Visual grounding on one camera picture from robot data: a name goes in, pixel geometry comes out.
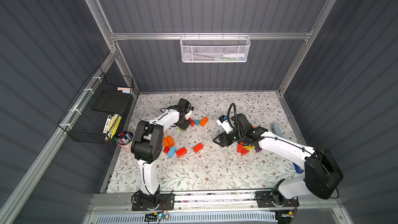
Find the orange rectangular block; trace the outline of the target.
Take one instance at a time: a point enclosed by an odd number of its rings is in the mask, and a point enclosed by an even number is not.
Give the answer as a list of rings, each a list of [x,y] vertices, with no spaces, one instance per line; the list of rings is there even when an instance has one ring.
[[[202,126],[202,127],[204,127],[207,123],[208,123],[208,118],[207,118],[207,117],[204,117],[204,118],[200,121],[199,125]]]

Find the red rectangular block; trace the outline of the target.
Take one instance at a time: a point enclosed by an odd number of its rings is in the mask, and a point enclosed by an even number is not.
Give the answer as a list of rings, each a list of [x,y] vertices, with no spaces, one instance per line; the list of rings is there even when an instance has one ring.
[[[204,145],[202,143],[197,144],[196,146],[193,147],[194,153],[200,152],[204,148]]]
[[[183,148],[181,148],[181,149],[176,151],[176,155],[177,155],[178,158],[180,158],[180,157],[186,155],[187,152],[188,152],[187,149],[185,147],[183,147]]]

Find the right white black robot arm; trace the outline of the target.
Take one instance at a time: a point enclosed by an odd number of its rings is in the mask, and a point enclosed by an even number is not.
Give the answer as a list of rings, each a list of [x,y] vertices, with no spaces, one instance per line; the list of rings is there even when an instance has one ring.
[[[233,143],[253,146],[275,153],[300,169],[302,173],[291,179],[281,179],[272,189],[270,198],[276,207],[282,207],[295,197],[312,194],[320,199],[331,198],[338,191],[344,174],[331,152],[288,141],[263,127],[253,127],[244,114],[225,115],[217,119],[224,130],[214,143],[221,147]]]

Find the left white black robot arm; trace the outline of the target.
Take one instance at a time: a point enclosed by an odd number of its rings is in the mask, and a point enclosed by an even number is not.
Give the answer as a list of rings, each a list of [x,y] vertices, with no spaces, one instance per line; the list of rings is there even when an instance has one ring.
[[[173,126],[186,130],[193,110],[188,100],[180,99],[178,104],[167,107],[158,117],[149,121],[141,120],[137,124],[131,153],[141,173],[141,188],[137,193],[137,202],[141,205],[151,209],[158,206],[160,185],[155,162],[163,149],[164,132]]]

